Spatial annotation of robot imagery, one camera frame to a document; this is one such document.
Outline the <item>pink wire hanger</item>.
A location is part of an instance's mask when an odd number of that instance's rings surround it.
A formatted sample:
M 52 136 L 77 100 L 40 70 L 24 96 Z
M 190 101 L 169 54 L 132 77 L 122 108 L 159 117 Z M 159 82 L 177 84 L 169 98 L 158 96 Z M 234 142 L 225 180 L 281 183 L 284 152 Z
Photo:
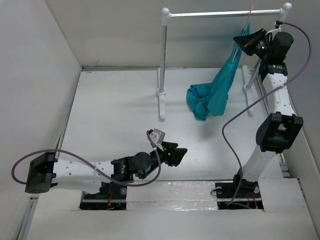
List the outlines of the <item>pink wire hanger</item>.
M 245 25 L 244 25 L 244 27 L 243 27 L 243 31 L 242 31 L 242 33 L 241 33 L 241 36 L 242 36 L 242 37 L 243 37 L 243 36 L 245 35 L 245 33 L 246 33 L 247 25 L 248 25 L 248 22 L 249 22 L 249 19 L 250 19 L 250 16 L 251 16 L 251 12 L 253 11 L 253 9 L 254 9 L 254 4 L 252 4 L 251 9 L 250 9 L 250 11 L 249 11 L 249 14 L 248 14 L 248 16 L 247 16 Z M 239 48 L 240 48 L 240 47 L 239 47 L 239 44 L 237 43 L 237 47 L 236 47 L 235 53 L 234 53 L 234 55 L 233 55 L 232 62 L 235 61 L 235 59 L 236 59 L 236 57 L 237 57 L 237 54 L 238 54 L 238 51 L 239 51 Z

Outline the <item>teal t shirt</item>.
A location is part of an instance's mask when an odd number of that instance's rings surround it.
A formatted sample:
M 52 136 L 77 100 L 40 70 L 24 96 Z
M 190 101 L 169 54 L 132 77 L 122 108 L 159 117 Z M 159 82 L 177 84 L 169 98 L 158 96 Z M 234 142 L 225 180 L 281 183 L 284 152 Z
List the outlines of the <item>teal t shirt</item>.
M 222 116 L 241 59 L 242 50 L 237 43 L 222 68 L 209 83 L 192 84 L 186 92 L 186 103 L 198 121 L 206 121 L 209 115 Z

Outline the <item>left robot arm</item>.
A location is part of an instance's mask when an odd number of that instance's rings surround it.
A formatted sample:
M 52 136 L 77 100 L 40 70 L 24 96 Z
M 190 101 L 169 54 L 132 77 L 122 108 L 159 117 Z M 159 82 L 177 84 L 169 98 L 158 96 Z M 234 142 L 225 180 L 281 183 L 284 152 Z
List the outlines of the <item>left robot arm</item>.
M 25 192 L 42 194 L 58 188 L 97 194 L 104 199 L 112 191 L 109 183 L 118 181 L 126 187 L 135 178 L 145 180 L 159 169 L 159 164 L 177 167 L 187 151 L 177 143 L 164 141 L 150 153 L 89 163 L 57 158 L 55 152 L 47 151 L 30 162 Z

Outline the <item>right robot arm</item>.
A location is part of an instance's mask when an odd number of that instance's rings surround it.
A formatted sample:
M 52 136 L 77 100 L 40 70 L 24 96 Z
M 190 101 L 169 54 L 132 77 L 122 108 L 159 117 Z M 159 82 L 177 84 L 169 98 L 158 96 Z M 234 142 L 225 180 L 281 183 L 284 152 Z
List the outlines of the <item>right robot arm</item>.
M 276 155 L 289 149 L 300 132 L 304 120 L 293 110 L 287 89 L 288 70 L 284 62 L 294 42 L 291 34 L 260 29 L 250 33 L 248 27 L 233 38 L 231 56 L 210 83 L 192 84 L 186 92 L 186 102 L 194 117 L 205 121 L 208 115 L 222 116 L 228 93 L 233 84 L 241 53 L 259 58 L 255 74 L 266 90 L 269 115 L 257 129 L 256 147 L 245 165 L 240 165 L 233 177 L 231 191 L 242 197 L 258 185 L 261 173 Z

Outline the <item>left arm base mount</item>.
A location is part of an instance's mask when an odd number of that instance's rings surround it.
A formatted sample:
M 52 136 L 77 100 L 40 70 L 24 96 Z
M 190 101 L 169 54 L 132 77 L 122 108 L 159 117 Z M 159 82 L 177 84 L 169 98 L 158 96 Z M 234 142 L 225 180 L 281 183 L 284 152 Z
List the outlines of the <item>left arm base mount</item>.
M 119 184 L 101 184 L 99 192 L 82 192 L 79 208 L 87 211 L 123 211 L 127 209 L 127 187 Z

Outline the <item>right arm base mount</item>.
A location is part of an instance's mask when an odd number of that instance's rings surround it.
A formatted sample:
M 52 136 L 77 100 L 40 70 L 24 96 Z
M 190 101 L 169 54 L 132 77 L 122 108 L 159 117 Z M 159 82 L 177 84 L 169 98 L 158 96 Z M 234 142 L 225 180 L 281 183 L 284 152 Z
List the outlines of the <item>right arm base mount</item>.
M 216 197 L 219 210 L 263 210 L 263 201 L 257 181 L 240 181 L 240 174 L 232 180 L 217 181 L 210 194 Z

